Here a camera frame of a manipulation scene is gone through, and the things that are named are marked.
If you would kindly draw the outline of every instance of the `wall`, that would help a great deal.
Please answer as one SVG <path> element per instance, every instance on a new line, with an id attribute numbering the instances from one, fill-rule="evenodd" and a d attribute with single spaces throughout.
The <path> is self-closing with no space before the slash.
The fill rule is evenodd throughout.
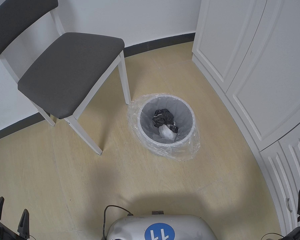
<path id="1" fill-rule="evenodd" d="M 67 32 L 85 32 L 120 37 L 125 46 L 192 33 L 196 30 L 201 0 L 59 0 L 58 12 Z M 26 50 L 21 63 L 20 56 L 9 51 L 8 59 L 16 63 L 22 74 L 29 61 L 35 60 L 58 37 L 50 15 L 45 15 L 28 28 L 16 42 Z M 35 113 L 32 108 L 11 103 L 8 97 L 17 90 L 9 88 L 11 82 L 0 79 L 0 129 Z M 5 107 L 15 113 L 1 118 Z"/>

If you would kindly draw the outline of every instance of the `crumpled black plastic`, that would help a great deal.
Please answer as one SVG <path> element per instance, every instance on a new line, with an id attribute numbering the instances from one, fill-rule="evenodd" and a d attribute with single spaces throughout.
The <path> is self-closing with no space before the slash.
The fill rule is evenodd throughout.
<path id="1" fill-rule="evenodd" d="M 157 128 L 166 125 L 170 130 L 172 130 L 172 132 L 175 134 L 178 133 L 178 127 L 176 126 L 176 122 L 173 120 L 173 114 L 171 114 L 166 108 L 155 111 L 152 123 Z"/>

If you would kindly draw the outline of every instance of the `white trash can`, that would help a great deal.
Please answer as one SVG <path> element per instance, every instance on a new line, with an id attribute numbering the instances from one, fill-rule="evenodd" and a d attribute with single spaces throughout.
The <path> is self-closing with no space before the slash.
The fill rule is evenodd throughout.
<path id="1" fill-rule="evenodd" d="M 174 116 L 178 133 L 175 141 L 161 138 L 152 123 L 156 110 L 167 109 Z M 200 148 L 195 114 L 183 99 L 171 94 L 142 95 L 128 107 L 128 123 L 141 144 L 152 153 L 176 160 L 188 160 Z"/>

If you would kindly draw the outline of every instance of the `blue sticker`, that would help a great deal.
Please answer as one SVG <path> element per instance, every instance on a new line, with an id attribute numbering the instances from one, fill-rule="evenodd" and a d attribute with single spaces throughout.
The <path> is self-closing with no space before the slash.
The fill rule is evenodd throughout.
<path id="1" fill-rule="evenodd" d="M 145 240 L 174 240 L 173 228 L 165 223 L 155 223 L 148 226 L 144 233 Z"/>

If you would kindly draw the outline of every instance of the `gray seat cushion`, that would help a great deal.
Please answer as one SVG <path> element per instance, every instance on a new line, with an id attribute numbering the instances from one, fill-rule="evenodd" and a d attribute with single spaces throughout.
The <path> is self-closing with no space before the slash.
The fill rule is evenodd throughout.
<path id="1" fill-rule="evenodd" d="M 65 33 L 24 73 L 18 90 L 48 113 L 66 118 L 123 49 L 120 38 Z"/>

